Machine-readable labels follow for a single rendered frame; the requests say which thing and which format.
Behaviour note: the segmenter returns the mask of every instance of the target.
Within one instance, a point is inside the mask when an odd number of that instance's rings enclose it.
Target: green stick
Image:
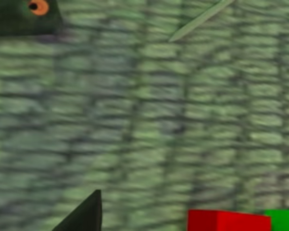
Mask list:
[[[201,13],[198,17],[184,25],[182,28],[177,30],[172,37],[169,39],[169,42],[174,42],[184,37],[186,34],[190,33],[192,30],[205,23],[208,19],[213,17],[215,14],[219,13],[225,7],[233,3],[235,0],[220,0],[215,5],[211,6],[209,9]]]

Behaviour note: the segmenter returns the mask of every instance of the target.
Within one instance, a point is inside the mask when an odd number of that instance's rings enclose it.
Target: red face of block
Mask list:
[[[187,231],[271,231],[271,219],[247,213],[189,210]]]

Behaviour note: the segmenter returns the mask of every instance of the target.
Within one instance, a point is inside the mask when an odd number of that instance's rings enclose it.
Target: textured background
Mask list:
[[[104,231],[289,205],[289,0],[59,0],[59,41],[0,39],[0,231],[102,189]]]

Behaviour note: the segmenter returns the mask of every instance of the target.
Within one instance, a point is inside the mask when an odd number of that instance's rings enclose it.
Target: cube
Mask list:
[[[289,209],[269,209],[265,215],[271,217],[272,231],[289,231]]]
[[[187,231],[271,231],[264,215],[222,210],[189,210]]]

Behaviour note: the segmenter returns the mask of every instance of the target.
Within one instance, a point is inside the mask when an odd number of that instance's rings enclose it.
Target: orange eye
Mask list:
[[[29,9],[37,16],[42,16],[48,13],[49,5],[46,0],[31,0],[29,2]]]

